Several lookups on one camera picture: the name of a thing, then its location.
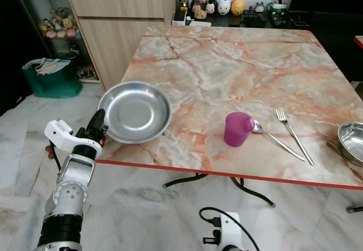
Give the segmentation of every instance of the metal plate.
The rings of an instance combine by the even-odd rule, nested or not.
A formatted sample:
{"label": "metal plate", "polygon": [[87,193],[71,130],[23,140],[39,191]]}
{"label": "metal plate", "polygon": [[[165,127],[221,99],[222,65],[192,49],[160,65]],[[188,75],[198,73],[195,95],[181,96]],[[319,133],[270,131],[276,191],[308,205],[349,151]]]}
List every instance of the metal plate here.
{"label": "metal plate", "polygon": [[338,129],[342,152],[355,164],[363,164],[363,124],[347,122]]}
{"label": "metal plate", "polygon": [[98,108],[105,110],[107,134],[122,143],[148,142],[162,134],[171,119],[171,105],[166,96],[141,81],[110,88]]}

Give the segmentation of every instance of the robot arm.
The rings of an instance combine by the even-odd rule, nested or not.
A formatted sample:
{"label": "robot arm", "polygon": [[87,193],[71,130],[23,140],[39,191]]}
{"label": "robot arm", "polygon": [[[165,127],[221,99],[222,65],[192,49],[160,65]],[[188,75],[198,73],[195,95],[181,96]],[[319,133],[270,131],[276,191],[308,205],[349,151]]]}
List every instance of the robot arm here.
{"label": "robot arm", "polygon": [[57,177],[57,186],[45,205],[45,216],[36,251],[81,251],[83,205],[96,162],[102,153],[107,127],[103,125],[105,111],[97,111],[87,128],[76,136],[63,121],[51,121],[45,135],[60,150],[72,151]]}

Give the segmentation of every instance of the pink cup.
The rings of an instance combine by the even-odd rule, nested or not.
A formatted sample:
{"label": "pink cup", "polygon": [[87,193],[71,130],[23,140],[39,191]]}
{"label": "pink cup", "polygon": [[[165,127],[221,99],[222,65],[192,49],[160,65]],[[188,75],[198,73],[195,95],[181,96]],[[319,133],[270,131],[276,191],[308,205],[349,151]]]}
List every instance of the pink cup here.
{"label": "pink cup", "polygon": [[241,146],[255,127],[250,115],[232,112],[226,117],[225,142],[233,147]]}

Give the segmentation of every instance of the wooden cabinet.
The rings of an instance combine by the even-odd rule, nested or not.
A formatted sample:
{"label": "wooden cabinet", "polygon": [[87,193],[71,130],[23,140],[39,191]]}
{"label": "wooden cabinet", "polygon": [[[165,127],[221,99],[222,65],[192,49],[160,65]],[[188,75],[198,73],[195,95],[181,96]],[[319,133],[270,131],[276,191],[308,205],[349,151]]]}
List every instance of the wooden cabinet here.
{"label": "wooden cabinet", "polygon": [[105,89],[121,82],[146,27],[171,24],[176,0],[69,0]]}
{"label": "wooden cabinet", "polygon": [[118,84],[148,25],[157,20],[79,20],[105,88]]}
{"label": "wooden cabinet", "polygon": [[163,0],[72,0],[78,17],[164,18]]}

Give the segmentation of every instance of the table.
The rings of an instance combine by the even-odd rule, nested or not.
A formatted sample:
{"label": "table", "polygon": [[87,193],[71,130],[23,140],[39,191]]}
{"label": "table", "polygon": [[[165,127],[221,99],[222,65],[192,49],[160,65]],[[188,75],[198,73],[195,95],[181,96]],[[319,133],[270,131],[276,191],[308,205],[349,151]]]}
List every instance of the table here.
{"label": "table", "polygon": [[358,44],[360,48],[363,49],[363,36],[356,36],[354,41]]}
{"label": "table", "polygon": [[[363,189],[363,168],[341,157],[337,128],[363,120],[363,103],[309,31],[149,27],[123,81],[141,80],[170,99],[163,135],[144,144],[108,139],[99,163]],[[261,134],[234,148],[224,119],[243,111],[299,149],[276,107],[315,161],[310,166]]]}

